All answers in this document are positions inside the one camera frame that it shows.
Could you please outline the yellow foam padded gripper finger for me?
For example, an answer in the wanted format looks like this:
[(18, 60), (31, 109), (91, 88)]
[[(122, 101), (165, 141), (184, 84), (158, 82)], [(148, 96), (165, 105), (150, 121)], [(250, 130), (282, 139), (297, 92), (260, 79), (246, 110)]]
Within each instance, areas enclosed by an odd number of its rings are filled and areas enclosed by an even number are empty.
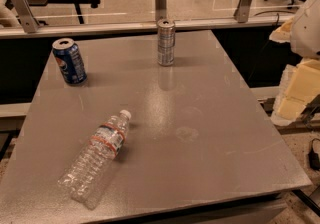
[(287, 65), (282, 73), (271, 121), (277, 126), (295, 122), (320, 94), (320, 61), (303, 58), (296, 66)]

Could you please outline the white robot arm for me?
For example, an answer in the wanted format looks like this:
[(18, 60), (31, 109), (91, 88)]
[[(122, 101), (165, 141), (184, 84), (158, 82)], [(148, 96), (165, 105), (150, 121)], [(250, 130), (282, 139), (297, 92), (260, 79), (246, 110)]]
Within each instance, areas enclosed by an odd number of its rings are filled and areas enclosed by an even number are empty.
[(302, 57), (296, 66), (285, 67), (273, 105), (271, 121), (287, 126), (320, 94), (320, 0), (306, 0), (269, 39), (288, 42), (291, 51)]

